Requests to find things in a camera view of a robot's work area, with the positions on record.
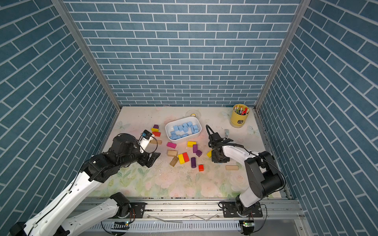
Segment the light blue block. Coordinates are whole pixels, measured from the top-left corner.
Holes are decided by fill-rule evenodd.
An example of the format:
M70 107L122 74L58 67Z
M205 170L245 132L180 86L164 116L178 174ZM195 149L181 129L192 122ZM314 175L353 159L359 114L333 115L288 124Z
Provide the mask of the light blue block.
M197 125L191 125L190 128L191 128L192 134L196 134L199 132L199 128Z

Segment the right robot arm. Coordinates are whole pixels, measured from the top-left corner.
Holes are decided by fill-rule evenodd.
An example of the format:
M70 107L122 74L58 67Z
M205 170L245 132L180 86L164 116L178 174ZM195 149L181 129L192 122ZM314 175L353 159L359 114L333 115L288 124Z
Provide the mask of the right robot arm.
M241 216L250 214L253 205L285 188L285 177L269 152L249 151L232 139L222 138L209 125L206 125L206 131L209 135L208 146L212 149L212 162L227 163L233 159L245 165L249 187L236 197L238 214Z

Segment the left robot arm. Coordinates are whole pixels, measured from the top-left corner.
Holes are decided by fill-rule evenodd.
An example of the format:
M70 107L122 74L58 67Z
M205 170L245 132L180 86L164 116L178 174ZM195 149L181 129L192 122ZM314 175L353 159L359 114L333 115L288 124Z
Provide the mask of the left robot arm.
M145 130L137 139L121 133L108 151L93 155L81 166L74 180L43 210L26 222L17 222L9 232L12 236L77 236L95 224L111 218L135 217L130 201L121 193L74 217L69 215L100 185L133 163L152 167L160 153L147 152L154 135Z

